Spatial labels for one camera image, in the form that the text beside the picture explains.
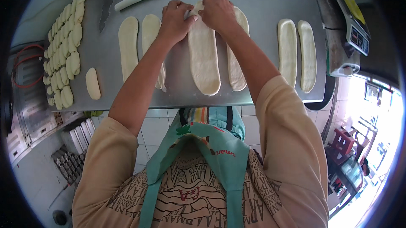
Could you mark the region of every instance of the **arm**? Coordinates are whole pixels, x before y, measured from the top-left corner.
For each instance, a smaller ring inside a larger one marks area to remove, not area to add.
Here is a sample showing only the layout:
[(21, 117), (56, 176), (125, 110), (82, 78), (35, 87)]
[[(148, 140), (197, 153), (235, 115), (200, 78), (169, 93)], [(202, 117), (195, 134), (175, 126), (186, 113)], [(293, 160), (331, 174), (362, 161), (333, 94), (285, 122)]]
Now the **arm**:
[(138, 135), (147, 113), (155, 82), (169, 50), (186, 37), (193, 16), (184, 20), (193, 6), (181, 1), (170, 1), (162, 10), (162, 26), (143, 59), (121, 87), (110, 108), (109, 117), (123, 124), (132, 134)]
[(273, 77), (280, 75), (266, 54), (238, 24), (233, 4), (229, 0), (203, 0), (205, 8), (199, 11), (202, 21), (223, 37), (240, 64), (256, 104), (262, 87)]

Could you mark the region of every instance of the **digital scale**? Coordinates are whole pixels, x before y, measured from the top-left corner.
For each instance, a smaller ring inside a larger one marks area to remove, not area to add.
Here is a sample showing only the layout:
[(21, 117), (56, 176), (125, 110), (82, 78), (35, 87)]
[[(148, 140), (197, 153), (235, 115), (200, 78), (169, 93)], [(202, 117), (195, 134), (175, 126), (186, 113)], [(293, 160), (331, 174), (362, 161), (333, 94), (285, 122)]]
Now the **digital scale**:
[(354, 0), (337, 0), (337, 2), (346, 21), (347, 42), (360, 53), (368, 56), (371, 34), (357, 3)]

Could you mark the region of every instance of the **metal work table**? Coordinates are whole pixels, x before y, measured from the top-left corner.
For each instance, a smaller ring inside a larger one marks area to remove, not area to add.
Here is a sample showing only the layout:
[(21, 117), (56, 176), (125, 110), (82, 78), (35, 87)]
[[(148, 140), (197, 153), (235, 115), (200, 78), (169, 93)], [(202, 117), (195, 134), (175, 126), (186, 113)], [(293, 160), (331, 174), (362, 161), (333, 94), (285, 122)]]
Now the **metal work table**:
[[(71, 81), (74, 104), (66, 111), (109, 110), (115, 96), (123, 85), (121, 56), (118, 31), (121, 22), (128, 16), (139, 21), (138, 58), (142, 57), (141, 34), (142, 20), (148, 14), (162, 17), (162, 8), (170, 0), (144, 0), (120, 12), (114, 11), (114, 5), (122, 0), (86, 0), (83, 18), (83, 39), (78, 48), (81, 73)], [(195, 4), (198, 0), (182, 0)], [(326, 73), (326, 34), (316, 0), (231, 0), (246, 15), (251, 38), (278, 66), (278, 31), (282, 18), (290, 18), (297, 25), (299, 20), (309, 22), (313, 28), (317, 54), (317, 80), (313, 90), (305, 94), (300, 89), (302, 58), (298, 37), (298, 67), (296, 91), (303, 102), (323, 100)], [(205, 96), (195, 86), (190, 73), (189, 49), (187, 38), (176, 44), (165, 60), (166, 93), (155, 89), (151, 109), (229, 106), (252, 104), (248, 87), (240, 92), (232, 92), (227, 68), (226, 44), (216, 34), (218, 64), (221, 76), (220, 91), (214, 96)], [(87, 93), (85, 76), (89, 68), (94, 67), (101, 91), (99, 100), (92, 100)]]

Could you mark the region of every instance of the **green object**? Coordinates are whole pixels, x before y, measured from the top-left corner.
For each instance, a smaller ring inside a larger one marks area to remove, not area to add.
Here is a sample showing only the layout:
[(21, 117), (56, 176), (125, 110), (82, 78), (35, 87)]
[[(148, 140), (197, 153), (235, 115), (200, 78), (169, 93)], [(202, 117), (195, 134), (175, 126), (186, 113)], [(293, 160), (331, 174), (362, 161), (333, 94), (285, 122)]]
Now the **green object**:
[(102, 115), (103, 111), (86, 111), (83, 113), (87, 118), (90, 118), (90, 117), (98, 117), (98, 116)]

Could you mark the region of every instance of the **person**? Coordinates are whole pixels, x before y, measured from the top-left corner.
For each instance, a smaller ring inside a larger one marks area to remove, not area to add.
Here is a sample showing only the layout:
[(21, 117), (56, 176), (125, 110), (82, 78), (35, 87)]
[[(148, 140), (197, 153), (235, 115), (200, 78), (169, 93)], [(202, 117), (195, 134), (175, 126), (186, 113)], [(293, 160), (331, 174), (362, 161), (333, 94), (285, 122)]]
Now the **person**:
[[(74, 227), (327, 227), (326, 156), (302, 100), (237, 23), (229, 0), (203, 3), (186, 19), (192, 5), (163, 8), (158, 36), (89, 144)], [(195, 21), (218, 32), (241, 66), (263, 166), (243, 142), (235, 109), (201, 107), (180, 109), (146, 168), (132, 175), (161, 64)]]

